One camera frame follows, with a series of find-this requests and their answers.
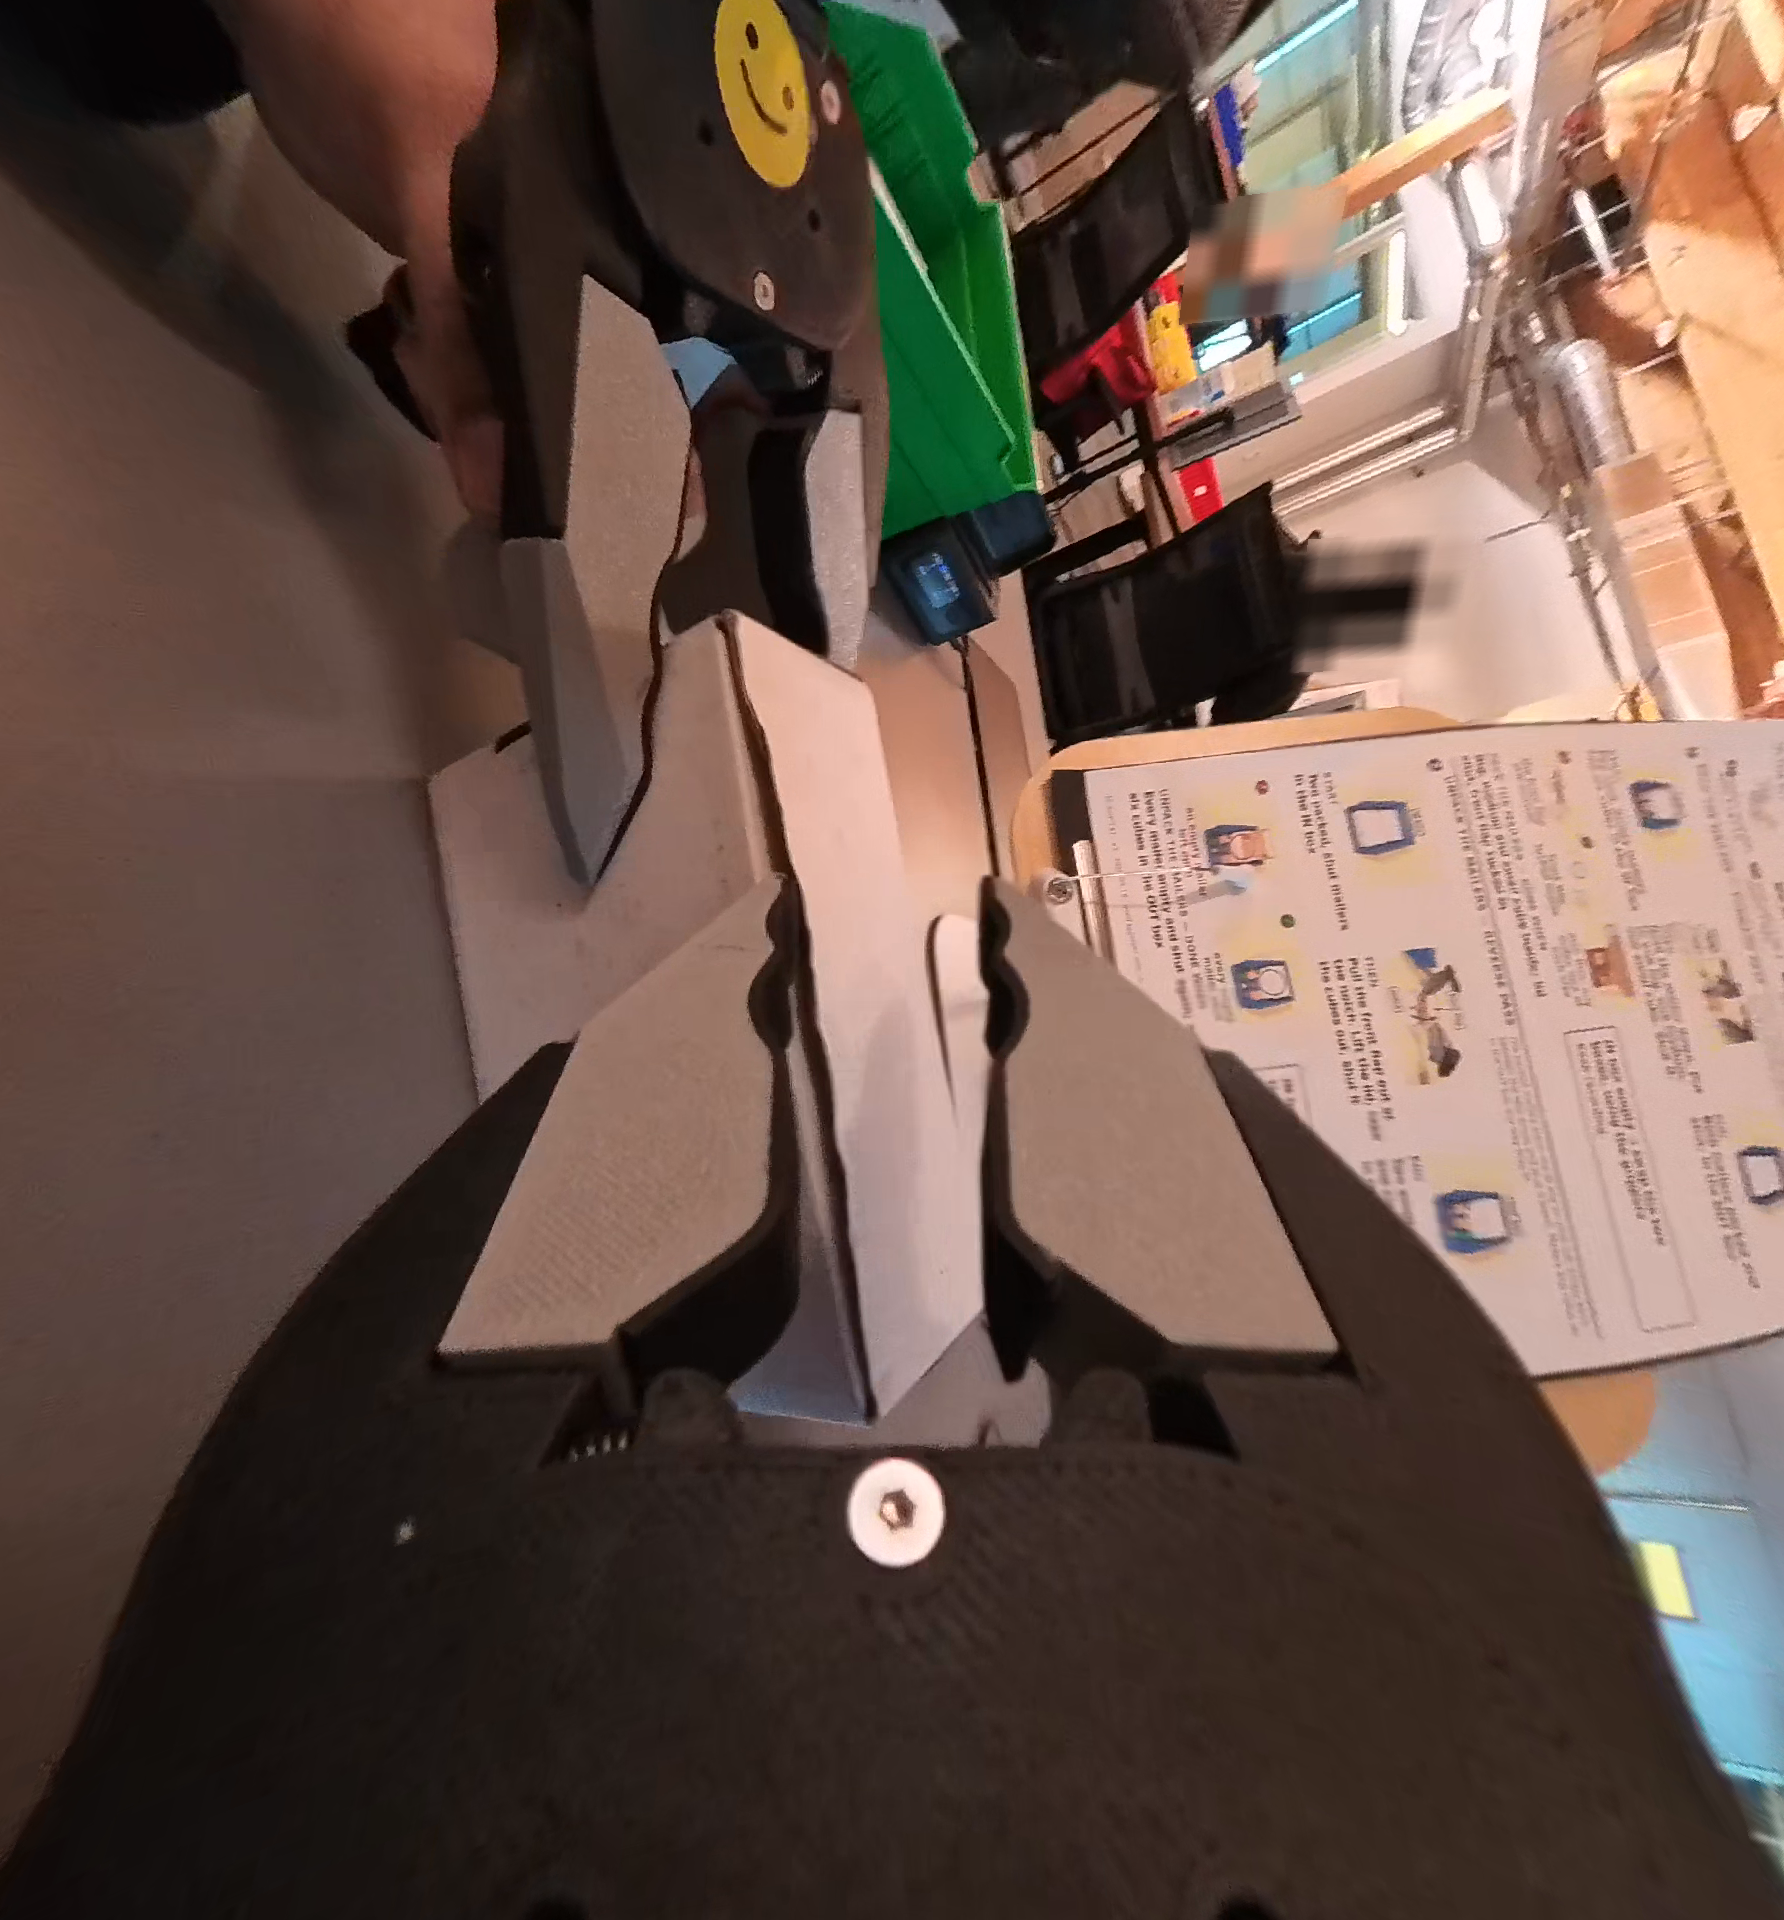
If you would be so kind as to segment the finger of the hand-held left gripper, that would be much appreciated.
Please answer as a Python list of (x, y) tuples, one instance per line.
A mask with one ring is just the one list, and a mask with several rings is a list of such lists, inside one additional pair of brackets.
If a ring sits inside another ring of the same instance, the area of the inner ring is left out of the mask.
[(652, 319), (599, 275), (495, 310), (499, 525), (448, 555), (462, 627), (518, 665), (543, 809), (578, 890), (652, 779), (662, 573), (685, 536), (689, 404)]
[(698, 618), (741, 614), (854, 670), (877, 578), (860, 414), (725, 395), (698, 406), (698, 464)]

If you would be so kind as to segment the person's left forearm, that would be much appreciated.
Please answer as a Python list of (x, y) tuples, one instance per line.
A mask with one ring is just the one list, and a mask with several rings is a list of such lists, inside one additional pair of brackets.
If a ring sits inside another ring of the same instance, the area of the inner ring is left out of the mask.
[(247, 96), (216, 2), (8, 2), (8, 23), (61, 91), (93, 115), (167, 125)]

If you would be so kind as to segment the silver ventilation duct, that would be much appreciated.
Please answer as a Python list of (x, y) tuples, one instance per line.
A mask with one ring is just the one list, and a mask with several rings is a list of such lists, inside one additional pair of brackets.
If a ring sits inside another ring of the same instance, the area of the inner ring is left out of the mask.
[(1617, 364), (1596, 339), (1551, 343), (1544, 348), (1544, 371), (1551, 377), (1578, 461), (1588, 478), (1637, 457)]

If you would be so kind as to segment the black device with small screen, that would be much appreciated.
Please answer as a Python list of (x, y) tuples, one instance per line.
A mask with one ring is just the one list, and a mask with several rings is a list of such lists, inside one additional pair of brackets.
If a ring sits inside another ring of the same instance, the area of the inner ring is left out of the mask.
[(1026, 487), (886, 539), (880, 573), (914, 633), (931, 647), (955, 647), (1000, 614), (1000, 581), (1050, 550), (1046, 496)]

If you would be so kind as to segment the red storage bin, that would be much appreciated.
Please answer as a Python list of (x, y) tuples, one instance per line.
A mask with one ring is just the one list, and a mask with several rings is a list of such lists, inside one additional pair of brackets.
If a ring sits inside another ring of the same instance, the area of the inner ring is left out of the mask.
[(1040, 377), (1040, 400), (1046, 406), (1064, 406), (1098, 392), (1103, 392), (1115, 404), (1115, 411), (1139, 406), (1141, 400), (1156, 395), (1156, 371), (1150, 359), (1141, 303), (1136, 303), (1087, 348), (1072, 355), (1064, 364)]

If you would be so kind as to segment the printed instruction sheet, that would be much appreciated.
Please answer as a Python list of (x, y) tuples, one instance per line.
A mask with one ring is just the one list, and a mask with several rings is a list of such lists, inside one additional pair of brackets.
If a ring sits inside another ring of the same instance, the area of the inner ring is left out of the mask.
[(1072, 920), (1532, 1372), (1784, 1335), (1784, 722), (1500, 722), (1058, 774)]

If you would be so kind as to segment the person's left hand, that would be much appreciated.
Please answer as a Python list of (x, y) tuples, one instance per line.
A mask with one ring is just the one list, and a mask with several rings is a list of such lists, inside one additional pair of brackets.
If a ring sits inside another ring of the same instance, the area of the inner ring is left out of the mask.
[(404, 395), (466, 511), (499, 515), (503, 428), (454, 269), (454, 159), (495, 84), (495, 2), (216, 2), (298, 173), (398, 269), (380, 291)]

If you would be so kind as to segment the white cardboard mailer box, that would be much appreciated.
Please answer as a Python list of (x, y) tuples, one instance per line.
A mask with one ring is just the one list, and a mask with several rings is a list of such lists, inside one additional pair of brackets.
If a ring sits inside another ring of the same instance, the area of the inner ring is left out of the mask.
[(912, 886), (873, 683), (749, 618), (671, 642), (652, 774), (598, 886), (567, 874), (530, 725), (430, 778), (478, 1095), (787, 878), (812, 972), (794, 1092), (830, 1117), (837, 1191), (809, 1171), (801, 1304), (735, 1395), (864, 1426), (981, 1313), (981, 878), (949, 914)]

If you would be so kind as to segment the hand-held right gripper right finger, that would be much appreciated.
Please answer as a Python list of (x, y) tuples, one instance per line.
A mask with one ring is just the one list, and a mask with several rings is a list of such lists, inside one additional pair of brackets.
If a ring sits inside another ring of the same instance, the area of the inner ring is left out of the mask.
[(1195, 1036), (989, 879), (985, 1330), (1000, 1372), (1321, 1371), (1337, 1335)]

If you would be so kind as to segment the black mesh office chair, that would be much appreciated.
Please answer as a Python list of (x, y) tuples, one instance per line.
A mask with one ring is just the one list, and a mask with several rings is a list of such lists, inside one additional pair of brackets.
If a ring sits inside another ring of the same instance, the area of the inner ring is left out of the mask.
[(1040, 700), (1055, 750), (1195, 722), (1260, 722), (1310, 679), (1299, 649), (1308, 555), (1273, 484), (1168, 542), (1139, 524), (1055, 545), (1024, 568)]

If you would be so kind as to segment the green plastic bin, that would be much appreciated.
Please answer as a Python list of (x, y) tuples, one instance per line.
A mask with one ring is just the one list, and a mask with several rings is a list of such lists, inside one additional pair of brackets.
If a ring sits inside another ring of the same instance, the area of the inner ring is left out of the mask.
[(886, 539), (1040, 491), (1031, 379), (1000, 202), (946, 56), (909, 20), (826, 2), (873, 160), (887, 387)]

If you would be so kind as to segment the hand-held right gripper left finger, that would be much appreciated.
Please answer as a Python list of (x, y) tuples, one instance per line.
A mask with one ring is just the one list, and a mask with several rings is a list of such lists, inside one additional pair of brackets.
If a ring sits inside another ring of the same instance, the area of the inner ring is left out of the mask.
[(768, 878), (567, 1054), (437, 1359), (604, 1389), (746, 1377), (801, 1304), (801, 890)]

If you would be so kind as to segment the instruction sheet on wooden stand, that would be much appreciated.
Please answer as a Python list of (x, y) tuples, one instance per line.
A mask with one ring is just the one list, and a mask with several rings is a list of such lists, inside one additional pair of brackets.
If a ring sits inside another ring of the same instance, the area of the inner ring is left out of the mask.
[[(1465, 731), (1465, 722), (1431, 706), (1365, 706), (1337, 715), (1288, 710), (1265, 722), (1077, 743), (1055, 750), (1050, 760), (1026, 778), (1008, 829), (1012, 870), (1019, 879), (1031, 879), (1068, 865), (1050, 801), (1050, 779), (1058, 774), (1204, 760), (1218, 754), (1321, 750), (1354, 740), (1431, 731)], [(1591, 1477), (1627, 1467), (1647, 1446), (1658, 1415), (1658, 1381), (1650, 1371), (1547, 1377), (1537, 1381), (1537, 1391)]]

